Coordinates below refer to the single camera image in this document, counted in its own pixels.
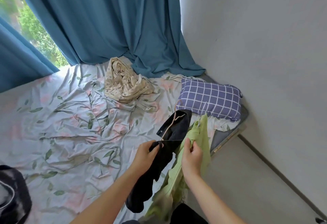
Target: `person's left hand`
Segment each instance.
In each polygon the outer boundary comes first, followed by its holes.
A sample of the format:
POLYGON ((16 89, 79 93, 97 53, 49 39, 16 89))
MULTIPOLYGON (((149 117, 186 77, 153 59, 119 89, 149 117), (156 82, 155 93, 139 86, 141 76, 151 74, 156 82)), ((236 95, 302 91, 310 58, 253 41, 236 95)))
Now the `person's left hand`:
POLYGON ((139 176, 142 176, 147 170, 149 170, 159 151, 159 145, 157 145, 151 152, 149 152, 149 148, 154 141, 155 140, 144 142, 139 146, 139 148, 137 148, 135 158, 130 168, 133 172, 138 173, 139 176))

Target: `dark floor trim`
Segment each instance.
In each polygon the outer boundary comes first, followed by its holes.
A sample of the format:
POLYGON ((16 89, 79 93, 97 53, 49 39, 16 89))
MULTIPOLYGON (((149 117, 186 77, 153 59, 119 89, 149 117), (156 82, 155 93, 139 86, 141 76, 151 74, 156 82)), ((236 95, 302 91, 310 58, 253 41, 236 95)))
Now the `dark floor trim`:
POLYGON ((247 139, 245 139, 245 137, 243 135, 238 135, 238 137, 267 165, 269 166, 270 169, 272 169, 272 171, 274 173, 276 173, 306 204, 309 205, 310 208, 312 208, 312 210, 314 212, 317 213, 317 215, 320 216, 320 218, 323 218, 325 220, 327 220, 327 216, 320 210, 317 208, 316 205, 313 204, 312 201, 310 201, 298 188, 296 188, 296 186, 294 184, 292 184, 291 181, 289 181, 287 179, 287 177, 285 177, 284 174, 282 174, 269 160, 267 160, 267 158, 265 156, 263 156, 247 139))

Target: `white grid pattern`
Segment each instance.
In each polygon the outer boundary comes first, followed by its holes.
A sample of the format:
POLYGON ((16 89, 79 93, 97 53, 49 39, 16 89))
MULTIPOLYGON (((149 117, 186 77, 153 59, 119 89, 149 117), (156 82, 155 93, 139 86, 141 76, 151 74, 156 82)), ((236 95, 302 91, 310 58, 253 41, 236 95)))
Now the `white grid pattern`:
POLYGON ((187 109, 200 115, 205 112, 214 117, 237 121, 241 117, 241 97, 240 90, 235 86, 183 78, 178 98, 181 101, 176 109, 187 109))

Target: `gray floor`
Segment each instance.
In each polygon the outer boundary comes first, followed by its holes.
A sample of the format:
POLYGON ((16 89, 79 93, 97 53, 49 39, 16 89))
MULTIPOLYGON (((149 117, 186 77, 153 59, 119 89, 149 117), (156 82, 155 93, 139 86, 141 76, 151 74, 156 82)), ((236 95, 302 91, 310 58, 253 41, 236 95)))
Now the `gray floor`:
MULTIPOLYGON (((315 223, 316 213, 238 137, 214 155, 205 180, 248 224, 315 223)), ((188 205, 204 217, 192 193, 188 205)))

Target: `black pants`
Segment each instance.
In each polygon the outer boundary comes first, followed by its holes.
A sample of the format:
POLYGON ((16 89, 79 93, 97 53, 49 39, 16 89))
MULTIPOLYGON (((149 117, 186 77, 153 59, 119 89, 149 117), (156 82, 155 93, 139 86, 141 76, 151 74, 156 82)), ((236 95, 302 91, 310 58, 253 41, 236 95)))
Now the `black pants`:
MULTIPOLYGON (((186 204, 180 204, 173 212, 170 224, 208 224, 205 219, 199 216, 193 209, 186 204)), ((139 224, 136 220, 129 220, 123 224, 139 224)))

